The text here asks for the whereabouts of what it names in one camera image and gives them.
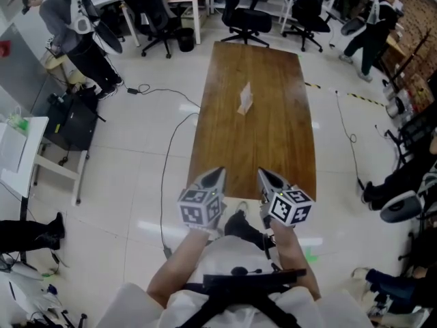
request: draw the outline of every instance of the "black office chair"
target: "black office chair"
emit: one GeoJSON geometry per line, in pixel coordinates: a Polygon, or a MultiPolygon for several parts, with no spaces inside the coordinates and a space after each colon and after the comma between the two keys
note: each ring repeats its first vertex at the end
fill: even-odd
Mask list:
{"type": "Polygon", "coordinates": [[[296,0],[292,8],[292,16],[295,18],[304,29],[297,28],[292,25],[291,31],[284,31],[282,36],[285,38],[287,34],[302,36],[302,51],[305,51],[305,40],[308,39],[319,46],[319,51],[323,52],[322,46],[314,40],[314,31],[319,33],[329,33],[330,28],[328,21],[333,16],[328,14],[328,18],[323,20],[319,17],[322,12],[323,0],[296,0]]]}
{"type": "Polygon", "coordinates": [[[271,15],[261,11],[237,8],[240,0],[225,0],[225,2],[222,21],[229,27],[231,33],[235,32],[237,35],[221,41],[243,39],[247,44],[247,40],[253,40],[269,47],[267,42],[256,38],[253,34],[258,36],[260,32],[268,33],[272,29],[271,15]]]}
{"type": "Polygon", "coordinates": [[[173,37],[174,30],[178,27],[177,18],[169,18],[165,10],[163,0],[126,0],[129,7],[135,14],[135,27],[144,35],[149,36],[149,40],[155,38],[141,52],[141,56],[146,56],[146,51],[159,42],[164,42],[167,50],[167,58],[171,58],[168,39],[173,37]]]}

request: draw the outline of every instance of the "black trash can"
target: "black trash can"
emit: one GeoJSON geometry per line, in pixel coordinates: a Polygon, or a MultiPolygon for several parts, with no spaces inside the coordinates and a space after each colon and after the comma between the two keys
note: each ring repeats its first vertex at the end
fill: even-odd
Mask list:
{"type": "Polygon", "coordinates": [[[182,52],[190,52],[194,49],[194,30],[191,28],[181,28],[175,31],[178,39],[179,49],[182,52]]]}

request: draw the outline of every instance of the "gray jacket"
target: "gray jacket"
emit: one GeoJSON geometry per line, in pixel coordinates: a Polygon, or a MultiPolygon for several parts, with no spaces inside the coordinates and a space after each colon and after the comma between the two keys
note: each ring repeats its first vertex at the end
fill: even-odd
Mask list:
{"type": "Polygon", "coordinates": [[[46,0],[40,6],[40,16],[48,31],[55,36],[53,44],[64,53],[73,50],[82,40],[82,35],[69,29],[71,24],[71,0],[46,0]]]}

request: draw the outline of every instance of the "white shirt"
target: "white shirt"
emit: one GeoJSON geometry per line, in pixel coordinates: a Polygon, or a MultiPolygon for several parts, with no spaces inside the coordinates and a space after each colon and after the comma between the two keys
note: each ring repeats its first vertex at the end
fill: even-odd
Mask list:
{"type": "MultiPolygon", "coordinates": [[[[214,241],[203,251],[188,283],[202,283],[203,274],[230,275],[234,267],[271,273],[271,263],[254,244],[234,236],[214,241]]],[[[301,328],[372,328],[369,319],[346,292],[316,302],[306,288],[296,287],[269,296],[283,311],[293,314],[301,328]]],[[[97,328],[175,328],[199,311],[208,296],[181,290],[163,309],[142,289],[126,284],[97,328]]],[[[232,305],[215,316],[207,328],[273,328],[276,325],[250,305],[232,305]]]]}

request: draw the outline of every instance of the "hazard tape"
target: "hazard tape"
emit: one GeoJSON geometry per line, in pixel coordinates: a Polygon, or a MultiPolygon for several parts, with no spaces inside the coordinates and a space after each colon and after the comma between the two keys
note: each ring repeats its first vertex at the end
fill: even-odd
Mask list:
{"type": "MultiPolygon", "coordinates": [[[[320,85],[317,85],[317,84],[305,83],[305,85],[306,86],[315,87],[316,89],[322,89],[322,87],[320,85]]],[[[373,103],[374,105],[385,107],[385,105],[383,105],[382,103],[376,102],[374,100],[370,100],[368,98],[365,98],[365,97],[362,97],[362,96],[359,96],[359,95],[356,95],[356,94],[348,93],[347,95],[355,97],[355,98],[359,98],[360,100],[363,100],[363,101],[367,101],[367,102],[373,103]]]]}

